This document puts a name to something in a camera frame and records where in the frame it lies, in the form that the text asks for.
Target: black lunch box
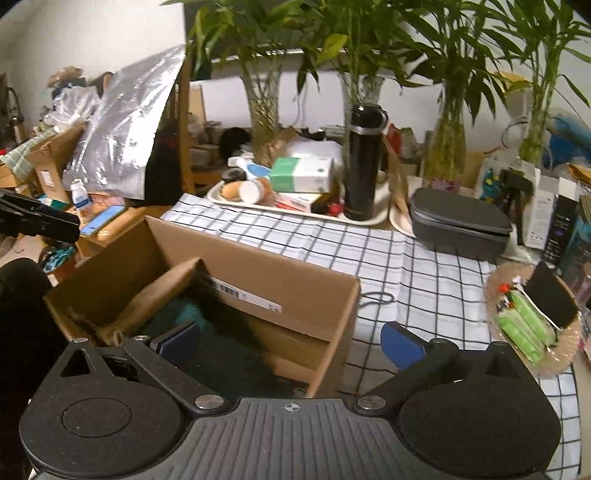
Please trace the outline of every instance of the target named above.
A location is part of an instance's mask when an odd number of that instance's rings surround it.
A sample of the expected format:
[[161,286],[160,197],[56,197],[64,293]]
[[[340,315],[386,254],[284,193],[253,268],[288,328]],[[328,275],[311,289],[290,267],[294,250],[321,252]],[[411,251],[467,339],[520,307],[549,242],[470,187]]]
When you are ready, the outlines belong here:
[[495,205],[445,190],[418,189],[410,214],[420,242],[480,260],[501,255],[512,231],[511,220]]

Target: green checkered cloth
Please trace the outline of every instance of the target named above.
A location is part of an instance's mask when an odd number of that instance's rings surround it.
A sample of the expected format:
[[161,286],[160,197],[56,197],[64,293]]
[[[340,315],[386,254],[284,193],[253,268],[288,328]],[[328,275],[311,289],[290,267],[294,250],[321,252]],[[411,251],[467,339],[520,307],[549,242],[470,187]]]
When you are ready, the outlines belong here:
[[48,131],[43,132],[41,135],[37,135],[35,138],[27,140],[25,143],[20,144],[14,150],[11,150],[6,155],[0,157],[0,162],[4,163],[13,175],[19,180],[25,181],[29,178],[29,175],[33,171],[33,165],[27,160],[27,155],[33,147],[44,142],[50,137],[53,137],[56,132],[50,128]]

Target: black thermos bottle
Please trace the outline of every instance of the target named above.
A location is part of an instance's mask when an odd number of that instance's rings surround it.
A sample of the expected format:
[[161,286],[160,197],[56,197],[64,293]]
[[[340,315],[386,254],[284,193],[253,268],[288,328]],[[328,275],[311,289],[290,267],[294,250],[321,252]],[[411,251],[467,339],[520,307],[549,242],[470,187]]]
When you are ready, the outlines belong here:
[[379,105],[354,105],[351,116],[345,216],[363,222],[374,215],[375,186],[388,114]]

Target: black card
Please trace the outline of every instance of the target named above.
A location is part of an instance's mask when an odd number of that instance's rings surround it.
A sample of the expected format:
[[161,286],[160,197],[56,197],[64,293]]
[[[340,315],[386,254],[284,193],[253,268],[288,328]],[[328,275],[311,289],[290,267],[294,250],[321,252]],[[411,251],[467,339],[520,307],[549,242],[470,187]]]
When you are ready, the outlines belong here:
[[567,327],[576,318],[579,310],[573,298],[545,262],[538,263],[523,289],[558,328]]

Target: green wrapper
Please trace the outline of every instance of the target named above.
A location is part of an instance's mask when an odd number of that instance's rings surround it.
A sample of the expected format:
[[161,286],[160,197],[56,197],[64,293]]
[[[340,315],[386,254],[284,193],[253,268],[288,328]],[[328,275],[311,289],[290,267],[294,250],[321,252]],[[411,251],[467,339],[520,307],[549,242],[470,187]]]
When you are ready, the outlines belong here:
[[501,310],[496,321],[532,364],[539,363],[544,355],[544,345],[537,339],[517,310]]
[[515,308],[519,315],[530,326],[531,331],[534,332],[536,338],[545,346],[552,346],[556,344],[556,333],[548,320],[540,316],[540,314],[532,307],[531,302],[518,290],[511,290],[511,301],[515,304]]

